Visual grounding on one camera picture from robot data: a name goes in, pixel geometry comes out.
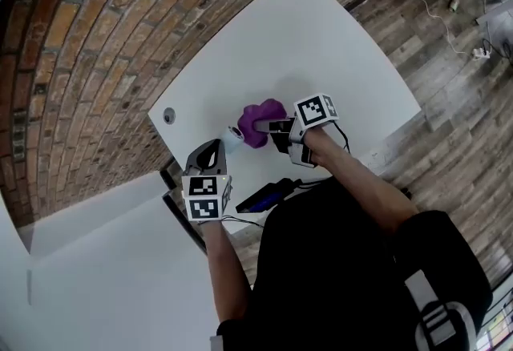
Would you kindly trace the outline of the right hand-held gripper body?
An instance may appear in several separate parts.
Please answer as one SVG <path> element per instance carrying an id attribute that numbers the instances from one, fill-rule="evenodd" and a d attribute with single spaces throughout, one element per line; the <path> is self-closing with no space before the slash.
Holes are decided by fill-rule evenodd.
<path id="1" fill-rule="evenodd" d="M 324 127 L 339 120 L 339 114 L 329 95 L 318 93 L 296 101 L 294 121 L 289 133 L 289 157 L 292 163 L 303 167 L 316 167 L 311 161 L 311 150 L 304 143 L 307 130 Z"/>

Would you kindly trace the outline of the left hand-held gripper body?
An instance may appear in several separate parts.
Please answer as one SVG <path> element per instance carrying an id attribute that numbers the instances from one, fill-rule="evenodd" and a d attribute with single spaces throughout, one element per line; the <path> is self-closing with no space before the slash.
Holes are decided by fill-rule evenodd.
<path id="1" fill-rule="evenodd" d="M 230 175 L 187 175 L 182 178 L 182 185 L 189 221 L 202 223 L 222 220 L 231 197 Z"/>

